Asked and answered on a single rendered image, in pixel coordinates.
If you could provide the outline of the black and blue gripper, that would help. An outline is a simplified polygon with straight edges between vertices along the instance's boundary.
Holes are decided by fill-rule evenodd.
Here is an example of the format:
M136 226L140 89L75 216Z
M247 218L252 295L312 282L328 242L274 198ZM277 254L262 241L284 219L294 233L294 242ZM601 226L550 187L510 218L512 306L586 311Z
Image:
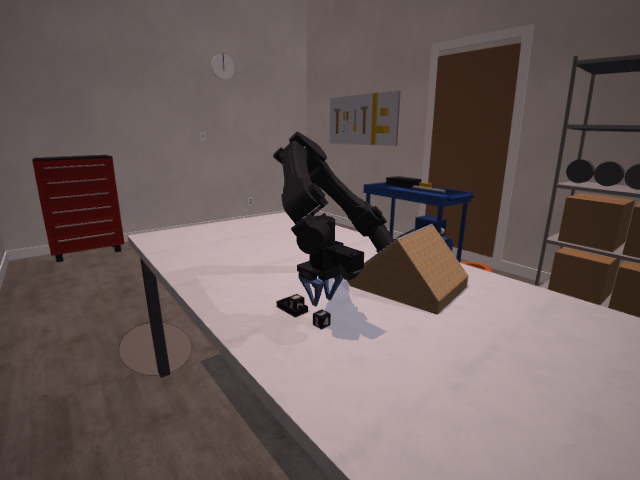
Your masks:
M315 268L312 268L312 254L310 254L310 261L297 265L297 271L299 272L299 280L301 281L302 285L307 291L310 301L314 306L318 305L323 286L324 286L326 298L328 300L331 300L335 291L337 290L338 286L343 280L343 276L340 274L340 272L337 270L336 267L323 272ZM318 279L317 279L317 276L318 276ZM334 278L335 281L331 291L329 292L328 279L331 279L331 278ZM313 297L310 283L315 289L315 297Z

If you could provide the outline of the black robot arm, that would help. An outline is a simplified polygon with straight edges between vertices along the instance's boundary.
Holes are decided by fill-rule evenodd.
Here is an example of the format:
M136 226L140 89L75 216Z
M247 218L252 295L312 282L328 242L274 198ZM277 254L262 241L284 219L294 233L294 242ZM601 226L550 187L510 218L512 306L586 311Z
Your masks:
M299 141L306 147L301 143L299 146ZM364 252L335 241L333 217L325 213L314 216L328 204L322 190L344 210L361 235L369 237L377 253L395 240L384 225L386 219L377 206L372 207L357 197L336 177L317 143L298 131L289 142L273 157L283 165L282 205L296 224L291 230L296 235L297 245L304 253L312 254L312 268L323 272L336 267L345 280L352 280L364 267ZM335 244L329 246L334 241ZM326 244L328 247L324 247Z

